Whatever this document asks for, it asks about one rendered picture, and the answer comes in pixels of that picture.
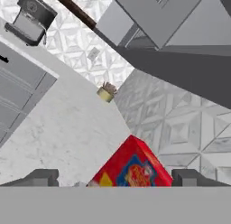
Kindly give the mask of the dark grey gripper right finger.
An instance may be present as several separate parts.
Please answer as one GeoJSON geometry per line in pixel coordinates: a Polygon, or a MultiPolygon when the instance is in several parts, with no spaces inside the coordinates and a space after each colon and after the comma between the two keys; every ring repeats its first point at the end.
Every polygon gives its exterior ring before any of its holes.
{"type": "Polygon", "coordinates": [[[177,187],[230,187],[230,184],[209,179],[195,169],[173,169],[171,176],[171,185],[177,187]]]}

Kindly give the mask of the grey coffee machine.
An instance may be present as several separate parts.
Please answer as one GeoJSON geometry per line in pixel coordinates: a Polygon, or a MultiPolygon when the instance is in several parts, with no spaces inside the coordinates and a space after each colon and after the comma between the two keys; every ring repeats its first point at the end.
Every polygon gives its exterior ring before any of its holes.
{"type": "Polygon", "coordinates": [[[43,0],[18,0],[17,4],[20,11],[12,23],[5,24],[5,30],[28,46],[38,46],[42,39],[46,44],[47,30],[58,13],[43,0]]]}

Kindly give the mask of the dark brown wooden shelf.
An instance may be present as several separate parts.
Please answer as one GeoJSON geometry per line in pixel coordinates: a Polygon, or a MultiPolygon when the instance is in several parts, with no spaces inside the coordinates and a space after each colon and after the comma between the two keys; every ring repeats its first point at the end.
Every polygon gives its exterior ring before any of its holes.
{"type": "Polygon", "coordinates": [[[93,30],[96,27],[96,22],[86,14],[77,4],[72,0],[58,0],[69,11],[71,11],[78,19],[85,24],[89,29],[93,30]]]}

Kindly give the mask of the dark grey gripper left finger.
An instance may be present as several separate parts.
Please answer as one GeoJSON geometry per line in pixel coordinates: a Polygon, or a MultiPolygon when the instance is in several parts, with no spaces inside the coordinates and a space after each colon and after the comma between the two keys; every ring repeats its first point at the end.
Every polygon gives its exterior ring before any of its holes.
{"type": "Polygon", "coordinates": [[[35,169],[24,178],[0,184],[0,187],[23,186],[23,187],[58,187],[58,169],[35,169]]]}

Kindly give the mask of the small potted plant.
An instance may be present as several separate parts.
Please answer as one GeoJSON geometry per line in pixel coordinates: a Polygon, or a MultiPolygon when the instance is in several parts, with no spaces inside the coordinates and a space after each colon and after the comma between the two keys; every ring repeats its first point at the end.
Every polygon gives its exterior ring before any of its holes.
{"type": "Polygon", "coordinates": [[[116,93],[116,86],[112,85],[109,82],[104,82],[97,91],[97,94],[106,102],[110,102],[114,98],[116,93]]]}

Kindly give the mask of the grey base cabinet drawers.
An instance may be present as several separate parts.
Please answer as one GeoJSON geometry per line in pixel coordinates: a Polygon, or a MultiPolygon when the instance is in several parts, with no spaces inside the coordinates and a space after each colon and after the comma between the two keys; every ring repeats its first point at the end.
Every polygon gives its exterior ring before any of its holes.
{"type": "Polygon", "coordinates": [[[0,147],[57,80],[38,63],[28,60],[10,44],[0,41],[0,147]]]}

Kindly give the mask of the red food box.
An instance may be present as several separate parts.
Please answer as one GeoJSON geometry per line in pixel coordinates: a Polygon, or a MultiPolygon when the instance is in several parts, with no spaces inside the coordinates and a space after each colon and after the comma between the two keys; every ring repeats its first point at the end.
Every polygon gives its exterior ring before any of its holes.
{"type": "Polygon", "coordinates": [[[172,178],[148,145],[129,135],[88,186],[171,187],[172,178]]]}

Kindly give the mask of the white wall socket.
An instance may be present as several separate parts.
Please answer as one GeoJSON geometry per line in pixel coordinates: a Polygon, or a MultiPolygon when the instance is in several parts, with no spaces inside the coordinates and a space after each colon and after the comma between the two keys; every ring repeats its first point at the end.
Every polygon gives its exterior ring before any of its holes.
{"type": "Polygon", "coordinates": [[[88,54],[88,58],[93,61],[97,56],[98,54],[100,53],[100,50],[97,49],[96,47],[94,47],[90,53],[88,54]]]}

